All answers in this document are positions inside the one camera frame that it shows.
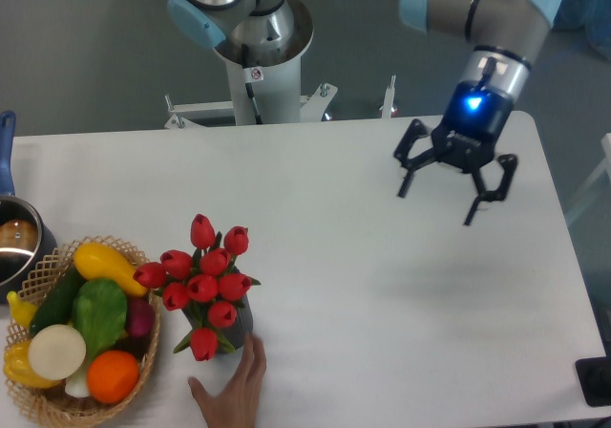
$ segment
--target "lettuce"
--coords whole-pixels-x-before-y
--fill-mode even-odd
[[[85,339],[86,363],[91,364],[123,334],[127,297],[118,283],[99,278],[81,287],[73,304],[73,325]]]

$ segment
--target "pot handle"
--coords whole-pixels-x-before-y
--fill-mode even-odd
[[[17,116],[13,111],[5,111],[0,115],[0,196],[15,195],[11,174],[11,154],[16,121]]]

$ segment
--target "finger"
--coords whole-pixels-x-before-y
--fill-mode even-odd
[[[267,369],[265,347],[263,346],[263,341],[259,336],[253,336],[252,341],[255,359],[252,367],[250,368],[250,373],[248,373],[248,379],[260,383],[263,380],[263,375]]]
[[[189,383],[189,387],[191,387],[191,396],[200,406],[201,414],[205,417],[205,411],[208,407],[208,401],[210,400],[210,395],[206,392],[206,389],[203,388],[201,382],[194,377],[189,377],[187,379]]]
[[[248,373],[250,372],[250,368],[252,367],[252,363],[255,359],[252,342],[252,336],[247,334],[244,338],[244,345],[242,347],[242,359],[240,359],[238,369],[236,369],[233,377],[231,377],[231,380],[229,380],[228,385],[234,385],[238,382],[245,382],[248,378]]]

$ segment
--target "dark vase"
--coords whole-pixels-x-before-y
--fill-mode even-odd
[[[248,303],[248,294],[245,294],[241,300],[244,307],[242,309],[236,309],[238,311],[238,315],[235,323],[229,328],[221,328],[223,335],[236,350],[244,345],[244,337],[247,333],[252,332],[253,329],[252,310],[250,309],[250,304]],[[189,320],[191,328],[197,329],[200,327],[200,324],[198,324],[198,321],[193,317],[190,311],[183,309],[182,312],[184,313],[184,316],[187,317],[187,320]],[[223,350],[222,347],[219,347],[217,350],[217,354],[225,353],[226,351]]]

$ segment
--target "blue light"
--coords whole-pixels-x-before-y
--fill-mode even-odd
[[[481,96],[472,96],[470,98],[467,98],[467,107],[471,111],[475,111],[477,108],[479,108],[479,105],[481,105],[481,102],[482,102]]]

